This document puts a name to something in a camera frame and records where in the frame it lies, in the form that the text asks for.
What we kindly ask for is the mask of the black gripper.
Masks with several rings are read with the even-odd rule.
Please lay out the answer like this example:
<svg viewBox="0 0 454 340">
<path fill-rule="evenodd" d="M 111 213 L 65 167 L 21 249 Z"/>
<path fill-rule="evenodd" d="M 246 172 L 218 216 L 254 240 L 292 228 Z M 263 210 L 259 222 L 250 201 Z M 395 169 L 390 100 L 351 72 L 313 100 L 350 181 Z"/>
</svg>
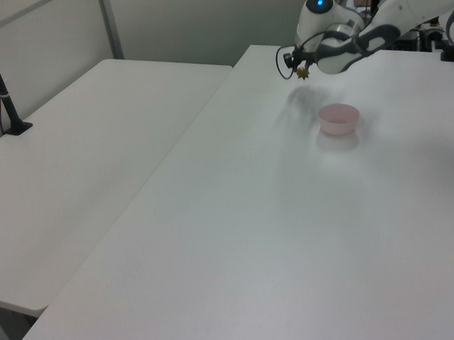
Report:
<svg viewBox="0 0 454 340">
<path fill-rule="evenodd" d="M 307 59 L 307 53 L 304 50 L 295 49 L 292 53 L 285 53 L 283 61 L 288 68 L 297 68 L 298 71 L 304 69 L 304 61 Z M 306 61 L 306 69 L 313 65 L 312 60 Z"/>
</svg>

